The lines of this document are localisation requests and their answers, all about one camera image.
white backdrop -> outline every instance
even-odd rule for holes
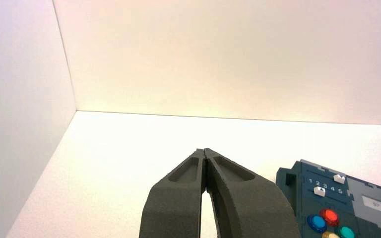
[[[77,112],[8,237],[136,238],[150,188],[204,147],[271,181],[306,159],[381,185],[381,125]]]
[[[381,0],[55,0],[82,111],[381,124]]]
[[[74,113],[52,1],[0,1],[0,238]]]

red button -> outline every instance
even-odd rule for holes
[[[322,209],[319,215],[326,221],[326,223],[332,227],[336,227],[339,224],[338,215],[331,209]]]

control panel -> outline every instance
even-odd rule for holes
[[[301,160],[280,168],[276,184],[302,238],[381,238],[381,187]]]

white label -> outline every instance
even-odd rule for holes
[[[366,197],[366,196],[363,196],[363,202],[364,202],[364,205],[368,206],[368,207],[371,207],[375,210],[378,210],[378,211],[381,211],[381,202],[379,201],[376,201],[372,198],[369,198],[369,197]]]

blue button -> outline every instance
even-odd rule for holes
[[[326,231],[325,220],[319,215],[308,216],[307,222],[309,227],[317,233],[324,233]]]

